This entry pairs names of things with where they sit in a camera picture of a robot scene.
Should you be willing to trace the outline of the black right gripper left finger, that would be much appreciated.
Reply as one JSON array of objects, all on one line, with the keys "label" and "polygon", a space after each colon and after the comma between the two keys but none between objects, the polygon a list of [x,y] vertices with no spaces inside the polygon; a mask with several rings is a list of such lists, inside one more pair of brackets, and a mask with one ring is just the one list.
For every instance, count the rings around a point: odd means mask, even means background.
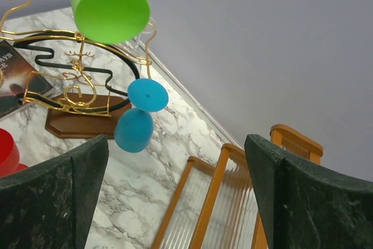
[{"label": "black right gripper left finger", "polygon": [[1,178],[1,248],[84,248],[109,157],[99,135]]}]

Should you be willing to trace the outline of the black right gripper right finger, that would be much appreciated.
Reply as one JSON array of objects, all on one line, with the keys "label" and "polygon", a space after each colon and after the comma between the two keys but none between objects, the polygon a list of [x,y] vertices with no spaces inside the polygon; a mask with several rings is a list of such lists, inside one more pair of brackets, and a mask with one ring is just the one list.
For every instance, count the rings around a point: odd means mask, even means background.
[{"label": "black right gripper right finger", "polygon": [[372,182],[257,134],[244,149],[269,248],[372,248]]}]

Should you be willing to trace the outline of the blue plastic goblet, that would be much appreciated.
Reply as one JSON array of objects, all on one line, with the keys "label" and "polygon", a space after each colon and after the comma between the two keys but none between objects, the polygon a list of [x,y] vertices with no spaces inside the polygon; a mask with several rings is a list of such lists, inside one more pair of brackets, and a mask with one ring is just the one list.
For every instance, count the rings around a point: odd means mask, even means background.
[{"label": "blue plastic goblet", "polygon": [[138,153],[148,146],[154,124],[151,113],[163,110],[168,104],[168,93],[159,82],[141,78],[128,87],[133,108],[119,118],[114,131],[115,143],[124,151]]}]

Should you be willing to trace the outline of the green plastic goblet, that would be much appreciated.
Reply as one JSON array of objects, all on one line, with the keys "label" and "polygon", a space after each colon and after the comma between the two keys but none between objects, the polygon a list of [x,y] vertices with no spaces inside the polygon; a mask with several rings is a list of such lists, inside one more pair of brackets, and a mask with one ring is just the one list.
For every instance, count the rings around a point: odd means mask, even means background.
[{"label": "green plastic goblet", "polygon": [[71,7],[78,30],[104,44],[131,39],[150,18],[148,0],[71,0]]}]

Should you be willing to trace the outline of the clear wine glass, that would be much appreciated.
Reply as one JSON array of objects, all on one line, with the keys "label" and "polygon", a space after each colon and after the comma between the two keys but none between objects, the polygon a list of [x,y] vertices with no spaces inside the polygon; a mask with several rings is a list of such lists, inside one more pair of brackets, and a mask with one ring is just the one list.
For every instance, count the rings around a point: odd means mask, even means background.
[{"label": "clear wine glass", "polygon": [[146,42],[151,39],[151,37],[156,32],[156,22],[150,17],[147,25],[141,33],[132,39],[124,42],[125,48],[131,54],[131,57],[135,60],[137,64],[146,65]]}]

